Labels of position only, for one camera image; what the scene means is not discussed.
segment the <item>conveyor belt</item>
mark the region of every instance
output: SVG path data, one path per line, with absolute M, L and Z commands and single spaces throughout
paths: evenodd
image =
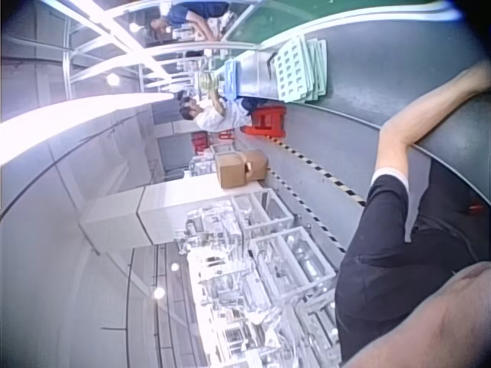
M 420 95 L 484 57 L 460 21 L 366 21 L 309 33 L 328 42 L 329 95 L 313 107 L 380 127 Z M 239 94 L 277 99 L 266 61 L 241 61 Z M 477 97 L 419 143 L 491 199 L 491 98 Z

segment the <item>worker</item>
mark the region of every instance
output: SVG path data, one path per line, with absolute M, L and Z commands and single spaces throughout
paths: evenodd
M 183 97 L 180 113 L 185 120 L 194 120 L 199 128 L 208 132 L 221 132 L 238 127 L 251 126 L 251 114 L 266 100 L 240 97 L 236 100 L 222 99 L 217 90 L 209 93 L 209 99 L 196 102 Z
M 382 126 L 367 204 L 335 292 L 346 368 L 489 363 L 491 263 L 481 262 L 489 261 L 489 213 L 482 214 L 483 227 L 474 226 L 469 187 L 433 162 L 412 242 L 404 239 L 407 151 L 459 105 L 490 87 L 491 66 L 485 61 Z
M 220 41 L 220 36 L 213 34 L 206 20 L 222 17 L 227 10 L 228 2 L 181 2 L 171 6 L 167 15 L 150 21 L 150 27 L 156 33 L 164 34 L 167 27 L 189 23 L 207 41 Z

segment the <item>black shirt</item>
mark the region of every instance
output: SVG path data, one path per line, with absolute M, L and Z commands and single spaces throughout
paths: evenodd
M 473 263 L 462 240 L 440 229 L 415 232 L 406 243 L 407 208 L 399 179 L 375 180 L 339 270 L 336 320 L 344 362 Z

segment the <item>white shirt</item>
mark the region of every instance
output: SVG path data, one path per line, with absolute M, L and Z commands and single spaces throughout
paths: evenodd
M 250 116 L 247 116 L 247 110 L 242 107 L 242 98 L 235 101 L 223 101 L 225 107 L 225 116 L 219 114 L 213 107 L 213 102 L 210 99 L 198 102 L 198 105 L 204 109 L 199 113 L 194 121 L 198 127 L 207 132 L 222 132 L 228 129 L 235 129 L 245 125 L 252 125 Z

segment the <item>blue shirt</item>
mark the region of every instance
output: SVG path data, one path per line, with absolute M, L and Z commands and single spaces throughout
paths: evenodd
M 187 12 L 193 12 L 204 19 L 219 18 L 229 9 L 228 2 L 183 2 L 170 7 L 169 13 L 164 17 L 170 25 L 176 27 L 187 22 Z

